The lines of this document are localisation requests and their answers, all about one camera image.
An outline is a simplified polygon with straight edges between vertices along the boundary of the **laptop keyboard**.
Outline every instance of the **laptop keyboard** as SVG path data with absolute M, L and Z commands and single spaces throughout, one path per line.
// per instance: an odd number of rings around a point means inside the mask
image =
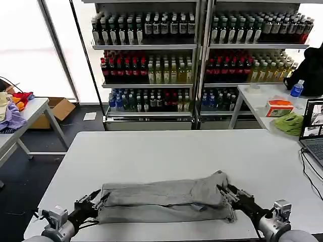
M 316 155 L 320 160 L 323 160 L 323 140 L 307 142 L 306 145 L 314 155 Z

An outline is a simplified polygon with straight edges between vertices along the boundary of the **paper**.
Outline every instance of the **paper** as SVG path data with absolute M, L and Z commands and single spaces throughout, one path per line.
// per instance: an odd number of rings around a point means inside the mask
M 84 116 L 83 121 L 86 120 L 95 120 L 96 112 L 87 112 Z

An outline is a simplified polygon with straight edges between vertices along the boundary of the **green cloth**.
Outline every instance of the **green cloth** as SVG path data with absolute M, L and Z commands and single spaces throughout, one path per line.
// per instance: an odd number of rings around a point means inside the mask
M 275 127 L 288 135 L 299 136 L 303 125 L 303 116 L 291 112 L 274 120 Z

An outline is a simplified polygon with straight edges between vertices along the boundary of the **laptop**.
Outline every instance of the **laptop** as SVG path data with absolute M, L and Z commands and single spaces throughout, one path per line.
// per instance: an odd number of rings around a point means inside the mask
M 323 98 L 307 101 L 299 142 L 323 165 Z

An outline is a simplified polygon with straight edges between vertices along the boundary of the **table leg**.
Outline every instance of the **table leg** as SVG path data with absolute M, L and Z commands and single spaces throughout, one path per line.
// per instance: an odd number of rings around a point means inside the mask
M 229 130 L 234 129 L 234 126 L 236 125 L 237 117 L 238 117 L 242 102 L 243 102 L 243 98 L 242 98 L 242 95 L 240 94 L 238 96 L 236 106 L 235 106 L 235 108 L 233 110 L 233 114 L 232 114 L 232 117 L 231 117 L 231 120 L 230 120 L 230 123 L 229 123 L 229 127 L 228 127 Z
M 48 105 L 47 105 L 44 113 L 45 113 L 46 118 L 49 120 L 52 128 L 54 129 L 55 133 L 57 134 L 58 138 L 60 139 L 63 147 L 67 151 L 69 149 L 69 145 L 68 145 L 68 143 L 66 141 L 65 135 L 64 135 L 61 127 L 57 123 L 57 121 L 56 121 L 56 119 L 54 117 L 54 114 L 52 113 L 52 110 L 49 108 Z
M 28 155 L 28 159 L 32 159 L 32 155 L 30 155 L 30 151 L 28 150 L 28 148 L 25 146 L 24 143 L 22 143 L 21 139 L 18 139 L 17 144 L 26 152 L 26 154 Z

